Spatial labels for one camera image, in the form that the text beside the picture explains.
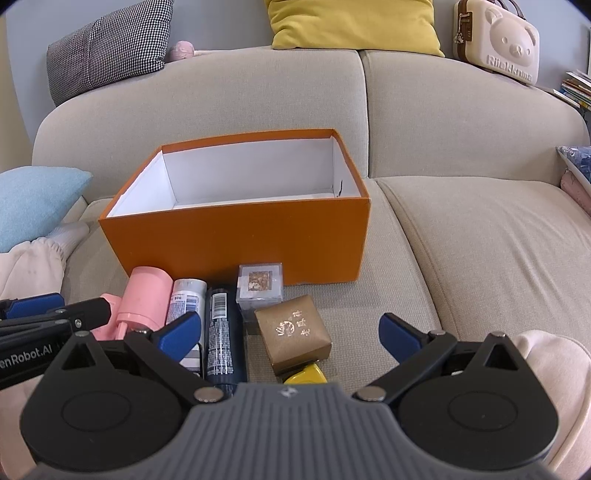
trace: yellow pillow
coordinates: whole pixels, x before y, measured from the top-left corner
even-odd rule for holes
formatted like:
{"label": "yellow pillow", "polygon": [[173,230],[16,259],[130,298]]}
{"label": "yellow pillow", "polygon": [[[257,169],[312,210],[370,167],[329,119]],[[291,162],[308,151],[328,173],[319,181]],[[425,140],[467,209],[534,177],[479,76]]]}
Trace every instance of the yellow pillow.
{"label": "yellow pillow", "polygon": [[399,50],[443,57],[431,0],[265,0],[273,48]]}

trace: pink bottle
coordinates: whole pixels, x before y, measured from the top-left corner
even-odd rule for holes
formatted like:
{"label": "pink bottle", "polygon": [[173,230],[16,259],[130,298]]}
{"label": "pink bottle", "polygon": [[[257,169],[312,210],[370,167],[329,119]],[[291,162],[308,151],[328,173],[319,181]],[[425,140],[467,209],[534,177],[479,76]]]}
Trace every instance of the pink bottle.
{"label": "pink bottle", "polygon": [[122,340],[128,329],[160,330],[166,321],[172,290],[173,279],[164,270],[135,267],[119,305],[115,339]]}
{"label": "pink bottle", "polygon": [[117,314],[119,313],[119,306],[121,305],[121,297],[118,297],[117,295],[111,295],[110,293],[105,293],[101,295],[101,297],[108,301],[109,305],[111,305],[111,318],[109,319],[109,323],[106,325],[92,330],[92,334],[97,340],[115,340],[115,335],[117,333],[116,320]]}

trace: bear face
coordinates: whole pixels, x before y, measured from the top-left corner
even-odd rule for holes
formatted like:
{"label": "bear face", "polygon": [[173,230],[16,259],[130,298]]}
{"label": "bear face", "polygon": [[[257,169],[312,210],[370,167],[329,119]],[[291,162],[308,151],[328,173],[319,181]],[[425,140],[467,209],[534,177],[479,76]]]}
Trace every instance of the bear face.
{"label": "bear face", "polygon": [[506,60],[522,67],[534,61],[534,48],[538,44],[537,32],[530,25],[522,25],[515,18],[496,8],[486,10],[486,19],[491,24],[491,44]]}

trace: beige suitcase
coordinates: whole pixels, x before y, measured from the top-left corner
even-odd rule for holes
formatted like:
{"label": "beige suitcase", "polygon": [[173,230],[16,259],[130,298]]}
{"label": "beige suitcase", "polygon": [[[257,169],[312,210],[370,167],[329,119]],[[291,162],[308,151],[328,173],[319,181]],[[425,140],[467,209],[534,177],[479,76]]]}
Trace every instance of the beige suitcase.
{"label": "beige suitcase", "polygon": [[540,35],[514,0],[517,15],[489,0],[454,6],[454,56],[461,61],[534,85],[540,65]]}

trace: blue patterned fabric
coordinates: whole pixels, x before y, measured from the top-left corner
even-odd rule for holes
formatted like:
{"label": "blue patterned fabric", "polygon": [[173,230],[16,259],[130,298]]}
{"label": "blue patterned fabric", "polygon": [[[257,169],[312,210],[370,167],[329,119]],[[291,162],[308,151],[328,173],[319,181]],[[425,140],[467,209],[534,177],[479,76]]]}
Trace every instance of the blue patterned fabric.
{"label": "blue patterned fabric", "polygon": [[591,147],[556,147],[558,153],[570,160],[591,182]]}

